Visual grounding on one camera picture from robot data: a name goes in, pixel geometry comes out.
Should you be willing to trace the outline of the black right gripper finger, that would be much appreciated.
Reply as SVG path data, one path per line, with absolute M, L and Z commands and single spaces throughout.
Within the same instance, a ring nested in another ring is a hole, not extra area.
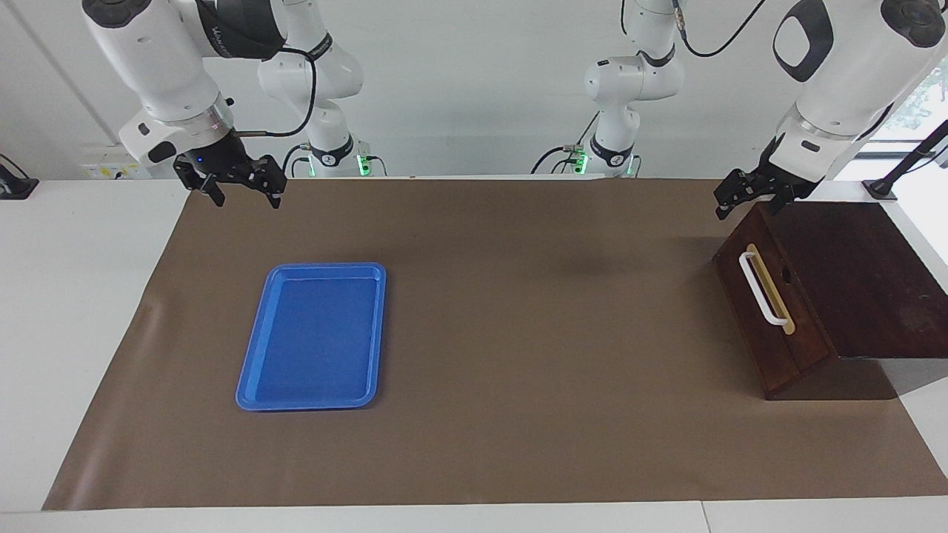
M 272 209 L 281 205 L 281 197 L 287 188 L 287 176 L 273 156 L 264 155 L 250 162 L 250 188 L 267 197 Z
M 217 185 L 216 176 L 213 173 L 201 175 L 190 163 L 173 163 L 173 171 L 175 171 L 177 178 L 187 191 L 200 192 L 202 195 L 210 197 L 217 207 L 224 206 L 226 196 L 224 196 L 220 186 Z

